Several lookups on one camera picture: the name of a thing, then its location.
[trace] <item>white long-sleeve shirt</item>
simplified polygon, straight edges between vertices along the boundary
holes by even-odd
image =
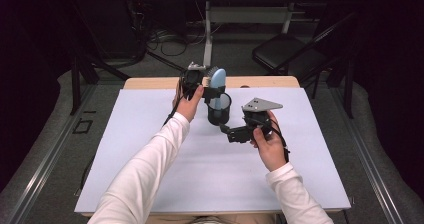
[[[89,223],[145,223],[162,177],[174,162],[189,129],[187,119],[175,113],[118,173]],[[309,195],[290,163],[266,177],[288,223],[333,223]]]

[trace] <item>light blue object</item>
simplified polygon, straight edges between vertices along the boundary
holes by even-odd
[[[218,88],[225,86],[225,78],[227,76],[227,73],[224,69],[218,69],[216,70],[211,79],[209,86],[211,88]],[[215,110],[221,110],[221,100],[220,98],[215,98]]]

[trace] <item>chair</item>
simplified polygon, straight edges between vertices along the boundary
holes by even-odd
[[[351,39],[346,34],[353,33],[351,24],[356,17],[356,13],[347,15],[307,43],[281,33],[253,49],[252,58],[268,75],[294,76],[299,83],[315,76],[315,80],[305,86],[315,83],[312,94],[315,98],[320,73],[342,62]]]

